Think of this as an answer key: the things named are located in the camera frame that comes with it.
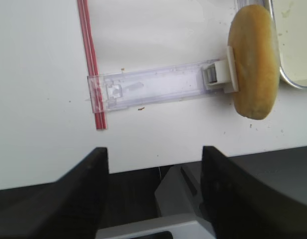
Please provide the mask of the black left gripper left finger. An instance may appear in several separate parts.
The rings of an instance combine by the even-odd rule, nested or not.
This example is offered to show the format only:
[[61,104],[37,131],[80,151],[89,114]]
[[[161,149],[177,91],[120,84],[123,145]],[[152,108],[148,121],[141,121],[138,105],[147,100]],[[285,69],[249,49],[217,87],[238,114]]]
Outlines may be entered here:
[[0,239],[94,239],[108,185],[107,148],[97,147],[53,184],[0,211]]

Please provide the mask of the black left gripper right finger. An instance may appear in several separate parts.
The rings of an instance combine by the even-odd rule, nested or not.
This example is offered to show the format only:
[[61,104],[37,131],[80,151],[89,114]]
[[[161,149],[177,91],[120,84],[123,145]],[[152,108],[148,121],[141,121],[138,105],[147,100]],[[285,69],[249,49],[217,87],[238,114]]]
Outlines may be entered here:
[[214,146],[203,147],[201,192],[218,239],[307,239],[307,205],[256,179]]

